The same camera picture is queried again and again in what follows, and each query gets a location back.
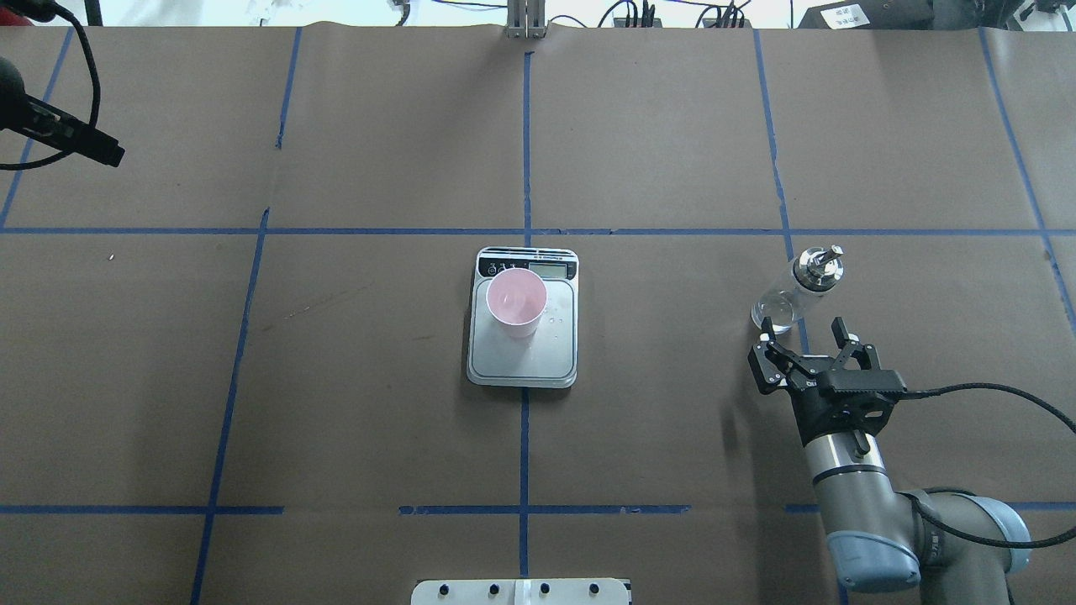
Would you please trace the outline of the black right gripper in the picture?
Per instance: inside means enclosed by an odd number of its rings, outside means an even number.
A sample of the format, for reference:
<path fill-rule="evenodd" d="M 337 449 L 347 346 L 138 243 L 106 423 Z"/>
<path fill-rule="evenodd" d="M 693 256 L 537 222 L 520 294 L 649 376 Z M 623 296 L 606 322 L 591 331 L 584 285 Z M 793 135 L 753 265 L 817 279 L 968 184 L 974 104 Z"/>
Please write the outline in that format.
<path fill-rule="evenodd" d="M 802 445 L 853 430 L 876 436 L 908 392 L 900 372 L 881 369 L 877 350 L 851 333 L 843 316 L 831 322 L 831 333 L 839 351 L 830 369 L 827 356 L 791 351 L 769 333 L 760 334 L 748 352 L 761 394 L 790 392 Z"/>

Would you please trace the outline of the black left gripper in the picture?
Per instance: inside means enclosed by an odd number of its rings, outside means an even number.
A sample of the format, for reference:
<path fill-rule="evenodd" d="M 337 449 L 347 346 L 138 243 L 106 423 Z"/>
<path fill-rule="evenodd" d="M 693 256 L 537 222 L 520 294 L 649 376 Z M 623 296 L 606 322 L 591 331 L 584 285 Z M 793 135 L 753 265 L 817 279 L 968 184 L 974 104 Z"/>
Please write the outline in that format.
<path fill-rule="evenodd" d="M 1 130 L 4 129 L 57 150 L 47 160 L 39 160 L 42 167 L 71 155 L 108 167 L 119 167 L 124 158 L 124 147 L 111 135 L 24 92 L 22 73 L 8 58 L 1 58 Z"/>

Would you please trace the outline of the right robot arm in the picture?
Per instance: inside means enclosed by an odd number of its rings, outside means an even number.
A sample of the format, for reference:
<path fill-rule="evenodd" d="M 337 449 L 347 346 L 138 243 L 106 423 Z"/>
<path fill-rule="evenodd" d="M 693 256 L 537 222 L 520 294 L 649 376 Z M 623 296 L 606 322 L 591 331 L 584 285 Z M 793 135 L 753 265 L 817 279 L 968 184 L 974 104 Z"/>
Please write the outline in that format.
<path fill-rule="evenodd" d="M 1006 502 L 933 487 L 896 490 L 877 437 L 896 405 L 960 391 L 1008 393 L 1073 430 L 1053 405 L 1017 386 L 988 382 L 911 390 L 876 348 L 831 322 L 837 352 L 805 354 L 780 344 L 770 318 L 748 352 L 763 395 L 791 402 L 836 579 L 850 593 L 917 589 L 923 604 L 1010 604 L 1010 575 L 1036 549 L 1073 540 L 1073 530 L 1033 539 Z"/>

